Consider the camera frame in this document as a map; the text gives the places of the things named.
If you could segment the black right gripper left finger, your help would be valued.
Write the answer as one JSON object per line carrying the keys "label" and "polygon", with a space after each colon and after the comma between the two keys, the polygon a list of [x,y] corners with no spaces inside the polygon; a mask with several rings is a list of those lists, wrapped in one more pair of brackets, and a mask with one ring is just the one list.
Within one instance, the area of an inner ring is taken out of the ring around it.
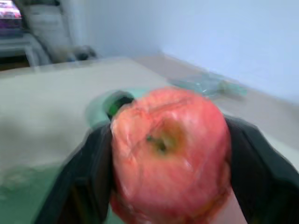
{"label": "black right gripper left finger", "polygon": [[34,224],[104,224],[113,188],[110,123],[90,130],[63,165]]}

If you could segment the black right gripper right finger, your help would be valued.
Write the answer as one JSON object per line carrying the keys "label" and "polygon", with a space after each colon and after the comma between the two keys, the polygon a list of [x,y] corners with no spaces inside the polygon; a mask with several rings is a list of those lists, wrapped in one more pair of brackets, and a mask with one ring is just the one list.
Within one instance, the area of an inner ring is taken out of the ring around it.
{"label": "black right gripper right finger", "polygon": [[248,224],[299,224],[299,172],[259,128],[225,117],[232,145],[231,184]]}

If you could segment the red apple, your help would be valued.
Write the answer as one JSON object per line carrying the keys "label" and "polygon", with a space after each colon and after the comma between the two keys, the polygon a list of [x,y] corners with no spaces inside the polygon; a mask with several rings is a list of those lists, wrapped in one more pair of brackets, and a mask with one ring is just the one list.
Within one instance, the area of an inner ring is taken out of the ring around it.
{"label": "red apple", "polygon": [[125,224],[214,224],[231,195],[231,138],[222,112],[165,87],[113,118],[113,212]]}

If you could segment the dark green vegetable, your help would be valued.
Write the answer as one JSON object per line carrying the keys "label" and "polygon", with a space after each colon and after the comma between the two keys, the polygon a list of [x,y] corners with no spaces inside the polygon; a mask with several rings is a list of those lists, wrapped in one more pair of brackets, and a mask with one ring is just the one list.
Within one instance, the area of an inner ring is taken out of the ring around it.
{"label": "dark green vegetable", "polygon": [[134,96],[129,92],[113,92],[105,99],[103,103],[104,112],[109,118],[109,120],[112,120],[113,117],[124,105],[131,104],[134,101],[134,99]]}

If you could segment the clear plastic bag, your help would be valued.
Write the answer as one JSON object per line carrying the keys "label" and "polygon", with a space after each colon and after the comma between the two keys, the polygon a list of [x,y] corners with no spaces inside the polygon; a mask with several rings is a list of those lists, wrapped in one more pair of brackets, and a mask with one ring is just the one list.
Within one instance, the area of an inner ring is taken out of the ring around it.
{"label": "clear plastic bag", "polygon": [[169,78],[169,83],[198,92],[207,98],[214,98],[219,95],[244,96],[247,93],[246,88],[240,84],[211,72],[203,72],[184,78]]}

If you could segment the white side table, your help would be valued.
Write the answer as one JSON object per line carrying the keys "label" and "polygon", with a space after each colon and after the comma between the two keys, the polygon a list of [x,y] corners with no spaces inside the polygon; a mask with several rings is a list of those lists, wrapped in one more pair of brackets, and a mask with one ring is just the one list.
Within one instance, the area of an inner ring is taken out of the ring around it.
{"label": "white side table", "polygon": [[13,56],[26,56],[31,67],[39,65],[32,35],[25,34],[22,37],[0,38],[0,60]]}

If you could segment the white chair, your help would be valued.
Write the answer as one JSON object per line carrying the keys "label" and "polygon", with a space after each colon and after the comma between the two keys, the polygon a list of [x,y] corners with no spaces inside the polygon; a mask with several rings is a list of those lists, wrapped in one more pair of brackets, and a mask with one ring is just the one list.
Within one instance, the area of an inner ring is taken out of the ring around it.
{"label": "white chair", "polygon": [[87,61],[97,58],[88,45],[78,45],[71,34],[73,20],[66,0],[21,0],[27,26],[51,63]]}

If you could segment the colourful box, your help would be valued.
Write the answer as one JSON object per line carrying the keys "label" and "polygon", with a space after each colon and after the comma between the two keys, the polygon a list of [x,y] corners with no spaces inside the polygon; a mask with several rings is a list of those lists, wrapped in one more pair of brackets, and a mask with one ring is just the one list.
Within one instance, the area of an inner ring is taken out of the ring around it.
{"label": "colourful box", "polygon": [[0,0],[0,36],[22,36],[22,15],[12,0]]}

